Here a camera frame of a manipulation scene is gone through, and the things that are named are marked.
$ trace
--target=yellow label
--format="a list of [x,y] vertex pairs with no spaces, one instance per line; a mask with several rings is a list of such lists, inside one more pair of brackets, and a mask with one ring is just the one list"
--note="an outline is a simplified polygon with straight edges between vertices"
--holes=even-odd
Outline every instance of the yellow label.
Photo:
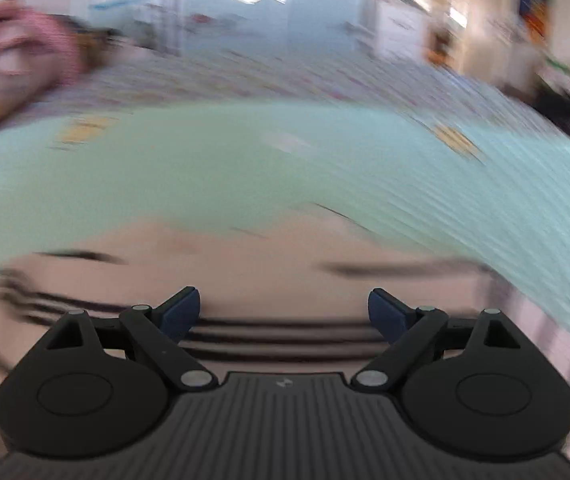
[[111,126],[116,120],[110,117],[85,117],[75,120],[63,130],[61,142],[77,143],[94,139]]
[[478,158],[478,148],[476,144],[469,140],[463,133],[450,126],[437,126],[433,130],[434,136],[444,142],[449,149],[460,155],[469,155]]

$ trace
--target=logo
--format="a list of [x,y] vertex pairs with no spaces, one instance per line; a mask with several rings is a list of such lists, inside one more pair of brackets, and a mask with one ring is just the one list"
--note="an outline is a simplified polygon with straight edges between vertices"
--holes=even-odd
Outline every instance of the logo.
[[276,385],[280,386],[281,388],[290,388],[294,385],[294,381],[291,379],[285,378],[281,381],[276,381]]

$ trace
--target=light blue cloth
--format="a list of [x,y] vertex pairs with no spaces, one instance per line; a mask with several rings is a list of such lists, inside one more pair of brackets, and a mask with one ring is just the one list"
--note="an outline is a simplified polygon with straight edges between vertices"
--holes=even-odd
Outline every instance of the light blue cloth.
[[459,124],[452,151],[417,121],[312,104],[118,114],[55,149],[63,120],[0,134],[0,260],[140,216],[224,230],[315,202],[382,240],[483,261],[570,331],[570,139]]

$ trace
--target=white cabinet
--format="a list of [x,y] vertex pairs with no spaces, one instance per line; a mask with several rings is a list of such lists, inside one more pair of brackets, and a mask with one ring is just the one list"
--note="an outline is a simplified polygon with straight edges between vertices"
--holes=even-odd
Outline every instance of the white cabinet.
[[377,7],[375,52],[383,59],[423,60],[429,16],[401,2],[383,2]]

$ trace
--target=ridged black surface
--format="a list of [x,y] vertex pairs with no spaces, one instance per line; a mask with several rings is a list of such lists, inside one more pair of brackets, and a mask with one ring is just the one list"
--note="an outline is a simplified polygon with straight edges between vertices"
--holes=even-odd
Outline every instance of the ridged black surface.
[[556,454],[500,465],[447,455],[385,397],[353,392],[339,375],[232,374],[216,391],[182,397],[128,449],[79,462],[14,453],[0,462],[0,479],[9,478],[570,480],[570,463]]

